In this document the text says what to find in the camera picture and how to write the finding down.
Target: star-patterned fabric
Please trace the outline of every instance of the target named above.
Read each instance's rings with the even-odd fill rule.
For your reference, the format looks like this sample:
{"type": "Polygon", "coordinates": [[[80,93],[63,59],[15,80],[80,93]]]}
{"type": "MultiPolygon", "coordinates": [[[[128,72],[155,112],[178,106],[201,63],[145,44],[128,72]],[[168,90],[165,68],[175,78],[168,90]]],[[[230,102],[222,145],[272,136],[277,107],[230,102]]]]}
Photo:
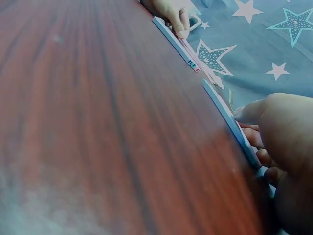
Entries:
{"type": "Polygon", "coordinates": [[[231,109],[284,92],[313,97],[313,1],[192,0],[188,37],[231,109]]]}
{"type": "Polygon", "coordinates": [[[292,47],[296,44],[303,30],[313,31],[313,23],[308,20],[313,12],[313,8],[301,14],[284,9],[286,20],[268,29],[286,29],[289,31],[292,47]]]}

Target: star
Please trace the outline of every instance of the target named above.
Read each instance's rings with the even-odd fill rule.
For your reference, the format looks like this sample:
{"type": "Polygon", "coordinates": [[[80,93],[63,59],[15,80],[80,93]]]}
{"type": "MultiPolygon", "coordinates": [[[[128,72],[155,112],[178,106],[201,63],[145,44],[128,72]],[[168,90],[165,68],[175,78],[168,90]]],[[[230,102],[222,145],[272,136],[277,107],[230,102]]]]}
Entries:
{"type": "Polygon", "coordinates": [[[272,63],[273,69],[271,71],[268,71],[266,74],[273,74],[274,78],[275,78],[275,81],[276,81],[281,75],[289,74],[285,70],[285,65],[286,65],[286,62],[283,63],[282,65],[279,65],[279,66],[277,64],[272,63]]]}
{"type": "Polygon", "coordinates": [[[294,12],[284,8],[286,20],[276,25],[273,25],[268,29],[288,30],[290,35],[291,47],[294,47],[303,30],[313,31],[313,23],[309,21],[312,12],[313,8],[300,14],[295,14],[294,12]]]}
{"type": "Polygon", "coordinates": [[[202,25],[200,26],[200,28],[204,28],[204,29],[206,29],[208,27],[210,27],[210,26],[207,24],[207,22],[202,22],[202,25]]]}
{"type": "Polygon", "coordinates": [[[222,75],[233,76],[230,71],[222,64],[221,59],[224,55],[235,48],[236,45],[221,49],[211,50],[202,40],[199,41],[197,47],[197,56],[200,61],[208,65],[212,71],[218,72],[222,75]]]}
{"type": "Polygon", "coordinates": [[[253,8],[253,1],[254,0],[250,0],[247,3],[242,3],[241,1],[235,0],[239,9],[232,16],[244,16],[250,24],[253,15],[263,13],[263,11],[253,8]]]}

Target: fingernail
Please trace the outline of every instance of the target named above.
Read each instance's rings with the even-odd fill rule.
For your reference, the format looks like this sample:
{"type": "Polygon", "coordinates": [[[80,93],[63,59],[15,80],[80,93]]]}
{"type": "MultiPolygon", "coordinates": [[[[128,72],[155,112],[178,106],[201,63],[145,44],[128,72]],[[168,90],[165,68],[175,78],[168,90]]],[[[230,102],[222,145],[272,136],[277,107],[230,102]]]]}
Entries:
{"type": "Polygon", "coordinates": [[[188,31],[180,31],[177,33],[179,38],[186,38],[188,36],[188,31]]]}
{"type": "Polygon", "coordinates": [[[245,106],[241,106],[237,109],[235,109],[234,111],[234,118],[237,120],[237,121],[240,121],[242,119],[242,110],[244,109],[245,106]]]}

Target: wooden table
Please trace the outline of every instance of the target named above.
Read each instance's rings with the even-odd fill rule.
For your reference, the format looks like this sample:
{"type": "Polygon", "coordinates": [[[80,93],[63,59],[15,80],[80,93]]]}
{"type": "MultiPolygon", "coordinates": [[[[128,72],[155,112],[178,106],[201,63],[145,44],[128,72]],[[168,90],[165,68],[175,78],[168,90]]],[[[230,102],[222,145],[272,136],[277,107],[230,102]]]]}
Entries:
{"type": "Polygon", "coordinates": [[[136,0],[0,0],[0,234],[261,235],[255,178],[136,0]]]}

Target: teal star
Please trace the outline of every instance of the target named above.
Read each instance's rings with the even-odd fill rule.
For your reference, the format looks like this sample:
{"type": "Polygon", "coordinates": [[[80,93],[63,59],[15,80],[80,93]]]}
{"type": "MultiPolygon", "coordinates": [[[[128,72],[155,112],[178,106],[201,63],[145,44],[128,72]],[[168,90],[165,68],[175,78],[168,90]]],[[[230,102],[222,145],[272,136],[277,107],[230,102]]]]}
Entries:
{"type": "Polygon", "coordinates": [[[268,29],[288,30],[290,35],[291,46],[294,47],[303,30],[313,31],[313,23],[309,21],[312,12],[313,8],[300,14],[295,14],[294,12],[284,8],[286,20],[276,25],[273,25],[268,29]]]}

